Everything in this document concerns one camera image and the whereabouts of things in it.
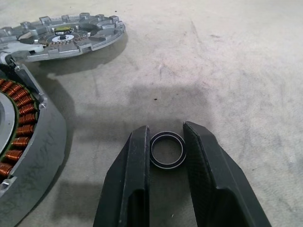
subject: bearing outer ring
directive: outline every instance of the bearing outer ring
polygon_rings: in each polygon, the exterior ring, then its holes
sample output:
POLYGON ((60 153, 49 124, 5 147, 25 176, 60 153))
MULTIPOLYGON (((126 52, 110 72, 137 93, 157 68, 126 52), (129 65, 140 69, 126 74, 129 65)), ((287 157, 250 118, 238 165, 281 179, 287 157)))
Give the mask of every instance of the bearing outer ring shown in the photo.
POLYGON ((150 147, 151 147, 150 160, 155 166, 157 166, 161 169, 177 168, 179 165, 181 165, 184 162, 184 160, 186 158, 185 142, 184 142, 183 138, 181 136, 179 136, 178 134, 171 132, 171 131, 162 131, 162 132, 159 132, 156 135, 154 135, 150 141, 150 147), (162 162, 158 161, 155 158, 155 156, 153 155, 153 149, 154 149, 155 144, 161 140, 173 140, 181 146, 181 155, 175 162, 162 163, 162 162))

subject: copper winding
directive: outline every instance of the copper winding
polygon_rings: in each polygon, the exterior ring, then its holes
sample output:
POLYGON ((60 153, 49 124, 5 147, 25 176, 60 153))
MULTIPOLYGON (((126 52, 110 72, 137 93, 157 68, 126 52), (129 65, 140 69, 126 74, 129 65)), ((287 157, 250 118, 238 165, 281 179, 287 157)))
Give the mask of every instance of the copper winding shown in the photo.
POLYGON ((0 175, 8 177, 13 166, 7 163, 0 162, 0 175))
POLYGON ((27 96, 28 95, 28 91, 25 89, 19 90, 16 94, 13 95, 13 100, 17 101, 18 99, 27 96))
POLYGON ((19 109, 19 114, 24 115, 30 112, 34 112, 35 110, 36 110, 35 104, 31 103, 21 107, 21 109, 19 109))
POLYGON ((18 137, 15 138, 11 144, 17 147, 26 147, 29 140, 30 140, 29 137, 18 137))
POLYGON ((12 86, 14 83, 12 81, 6 81, 2 86, 1 86, 1 91, 6 92, 10 86, 12 86))
POLYGON ((9 150, 8 152, 6 152, 4 157, 17 162, 20 159, 22 153, 22 150, 9 150))
POLYGON ((19 99, 19 101, 16 102, 16 106, 17 107, 22 107, 23 105, 26 105, 28 103, 33 102, 33 99, 31 98, 31 96, 25 96, 21 99, 19 99))
POLYGON ((34 126, 27 124, 17 128, 17 135, 31 135, 34 133, 34 126))
POLYGON ((5 79, 0 79, 0 86, 5 82, 5 79))
POLYGON ((19 118, 19 123, 20 124, 27 124, 27 123, 33 123, 33 122, 36 122, 37 120, 37 115, 36 114, 32 114, 32 113, 29 113, 27 115, 24 115, 22 117, 19 118))
POLYGON ((14 84, 11 88, 6 92, 9 96, 13 96, 17 91, 22 89, 23 87, 20 84, 14 84))

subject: gray floor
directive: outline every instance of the gray floor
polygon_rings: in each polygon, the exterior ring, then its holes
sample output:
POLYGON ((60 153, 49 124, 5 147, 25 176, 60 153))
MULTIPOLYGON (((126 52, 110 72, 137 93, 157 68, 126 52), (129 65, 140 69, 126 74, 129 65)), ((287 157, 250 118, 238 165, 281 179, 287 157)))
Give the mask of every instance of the gray floor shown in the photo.
MULTIPOLYGON (((19 227, 92 227, 131 130, 180 133, 184 120, 216 135, 273 226, 302 226, 300 1, 1 0, 0 10, 1 26, 90 12, 118 15, 127 30, 103 50, 27 64, 69 134, 61 174, 19 227)), ((185 169, 151 174, 151 226, 196 226, 185 169)))

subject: gray plastic part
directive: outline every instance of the gray plastic part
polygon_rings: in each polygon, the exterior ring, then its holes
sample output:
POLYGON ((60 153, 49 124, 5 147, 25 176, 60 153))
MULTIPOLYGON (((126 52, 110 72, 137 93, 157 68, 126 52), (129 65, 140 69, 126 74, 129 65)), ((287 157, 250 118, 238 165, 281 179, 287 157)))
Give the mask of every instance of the gray plastic part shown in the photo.
POLYGON ((91 16, 80 13, 78 16, 63 15, 58 18, 41 17, 36 22, 23 22, 20 26, 0 29, 0 52, 5 52, 9 42, 19 40, 26 44, 43 44, 42 52, 15 52, 16 60, 42 61, 68 58, 106 47, 125 32, 125 25, 117 16, 105 17, 103 14, 91 16), (70 26, 72 39, 54 41, 58 36, 55 29, 70 26))
POLYGON ((64 159, 66 123, 23 64, 15 72, 37 93, 40 114, 28 146, 0 184, 0 226, 13 227, 42 197, 64 159))

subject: black rubber seal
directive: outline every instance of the black rubber seal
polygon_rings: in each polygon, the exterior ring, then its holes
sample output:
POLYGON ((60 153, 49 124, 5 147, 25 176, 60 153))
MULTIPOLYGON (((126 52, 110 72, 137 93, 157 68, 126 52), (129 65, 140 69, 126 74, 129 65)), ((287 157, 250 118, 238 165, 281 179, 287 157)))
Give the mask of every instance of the black rubber seal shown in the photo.
POLYGON ((179 136, 178 134, 171 132, 171 131, 162 131, 162 132, 159 132, 158 134, 154 135, 151 139, 150 147, 151 147, 150 160, 155 166, 157 166, 161 169, 177 168, 179 165, 181 165, 184 162, 184 160, 186 158, 185 142, 184 142, 183 138, 181 136, 179 136), (157 142, 159 142, 161 140, 173 140, 181 146, 181 155, 177 161, 166 164, 166 163, 159 162, 154 157, 154 155, 153 155, 154 146, 157 142))

